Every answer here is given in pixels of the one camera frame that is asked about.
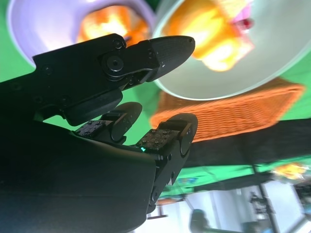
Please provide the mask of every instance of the table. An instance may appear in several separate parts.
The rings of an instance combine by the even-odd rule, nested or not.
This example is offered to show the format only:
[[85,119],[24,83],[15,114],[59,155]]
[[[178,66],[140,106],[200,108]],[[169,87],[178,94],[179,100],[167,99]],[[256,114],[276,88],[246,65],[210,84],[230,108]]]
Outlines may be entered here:
[[[5,13],[9,0],[0,1],[0,82],[12,79],[14,77],[30,73],[34,70],[19,54],[15,48],[6,27]],[[295,83],[304,84],[307,87],[306,93],[302,98],[289,110],[282,120],[303,119],[311,117],[311,53],[305,56],[298,64],[286,71],[282,77]],[[126,90],[123,93],[123,101],[137,101],[143,106],[143,112],[136,124],[127,133],[127,145],[135,144],[150,129],[149,117],[157,108],[159,101],[159,89],[154,83],[144,83],[141,86]],[[68,129],[75,129],[70,126],[60,116],[48,119],[46,122],[58,125]],[[299,160],[310,159],[310,156],[299,158]],[[269,165],[260,165],[259,171],[268,171],[280,164],[297,161],[290,159],[278,161]],[[221,181],[233,177],[244,176],[252,173],[251,166],[209,166],[185,168],[179,174],[179,178],[201,177],[195,185],[203,185],[215,181]],[[170,192],[163,192],[162,195],[174,195],[180,193],[192,192],[193,185],[183,186],[172,189]]]

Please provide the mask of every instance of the robotic hand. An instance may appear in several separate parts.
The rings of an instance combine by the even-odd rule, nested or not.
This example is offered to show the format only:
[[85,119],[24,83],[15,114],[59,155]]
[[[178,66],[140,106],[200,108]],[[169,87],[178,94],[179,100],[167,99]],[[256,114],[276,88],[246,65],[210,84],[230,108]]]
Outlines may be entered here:
[[[139,103],[122,91],[185,62],[187,36],[126,48],[111,34],[34,57],[36,70],[0,83],[0,231],[125,233],[137,228],[183,167],[197,118],[178,114],[122,145]],[[44,123],[60,115],[75,132]],[[92,120],[102,115],[99,120]]]

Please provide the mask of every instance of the white plate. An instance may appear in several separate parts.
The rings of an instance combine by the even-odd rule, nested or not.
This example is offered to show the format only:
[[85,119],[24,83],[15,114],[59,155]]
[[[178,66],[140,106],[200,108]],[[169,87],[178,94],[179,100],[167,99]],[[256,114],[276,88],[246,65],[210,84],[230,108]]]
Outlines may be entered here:
[[[153,37],[183,0],[162,0]],[[190,58],[156,80],[167,93],[188,100],[215,100],[252,90],[279,76],[311,48],[311,0],[254,0],[255,25],[249,36],[255,45],[246,57],[226,72],[209,70]]]

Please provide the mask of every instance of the black cloth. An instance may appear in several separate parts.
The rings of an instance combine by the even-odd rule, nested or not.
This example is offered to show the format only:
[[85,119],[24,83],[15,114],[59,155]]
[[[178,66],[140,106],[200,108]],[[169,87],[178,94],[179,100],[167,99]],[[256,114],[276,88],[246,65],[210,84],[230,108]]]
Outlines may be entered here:
[[272,180],[272,173],[262,172],[258,173],[257,177],[253,175],[240,176],[225,181],[219,181],[215,183],[209,183],[201,186],[194,187],[195,192],[199,191],[211,191],[211,190],[232,190],[237,188],[245,188],[249,186],[258,185],[260,183],[266,183]]
[[193,143],[184,167],[272,163],[311,154],[311,119],[286,120],[251,133]]

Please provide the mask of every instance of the woven basket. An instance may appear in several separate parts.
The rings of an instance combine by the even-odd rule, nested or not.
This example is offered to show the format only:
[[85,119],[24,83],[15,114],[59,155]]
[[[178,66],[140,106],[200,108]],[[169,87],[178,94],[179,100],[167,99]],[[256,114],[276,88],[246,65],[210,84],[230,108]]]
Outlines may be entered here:
[[247,93],[222,100],[193,101],[160,94],[152,127],[178,113],[193,113],[199,126],[194,142],[264,129],[276,124],[305,87],[281,78]]

